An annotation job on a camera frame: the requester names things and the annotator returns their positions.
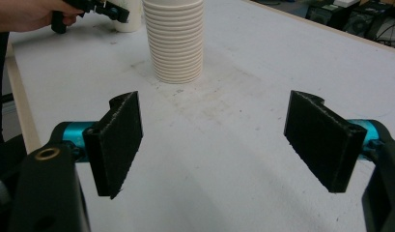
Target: person's hand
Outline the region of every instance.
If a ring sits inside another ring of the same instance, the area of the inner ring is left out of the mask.
[[[64,13],[67,26],[83,13],[62,0],[0,0],[0,32],[40,29],[50,24],[53,11]]]

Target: table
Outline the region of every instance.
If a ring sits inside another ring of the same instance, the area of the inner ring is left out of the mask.
[[[10,79],[29,151],[65,121],[96,121],[138,91],[144,138],[113,201],[77,169],[93,231],[364,231],[359,161],[330,194],[283,135],[291,90],[395,138],[395,49],[240,0],[206,0],[203,74],[156,79],[146,29],[116,33],[87,14],[56,35],[12,33]]]

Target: white tabletop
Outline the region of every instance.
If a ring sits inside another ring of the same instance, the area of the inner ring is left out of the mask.
[[[330,194],[283,130],[298,90],[395,138],[394,49],[240,0],[206,0],[204,71],[186,84],[156,79],[144,23],[116,33],[86,14],[65,35],[45,28],[11,42],[30,150],[58,123],[96,121],[109,99],[139,91],[144,138],[124,190],[97,197],[89,164],[78,164],[93,231],[365,230],[372,163],[359,161],[347,192]]]

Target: hand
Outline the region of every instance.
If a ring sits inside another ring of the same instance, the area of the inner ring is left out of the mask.
[[[83,13],[62,0],[0,0],[0,32],[40,29],[50,24],[53,11],[64,13],[67,26]]]

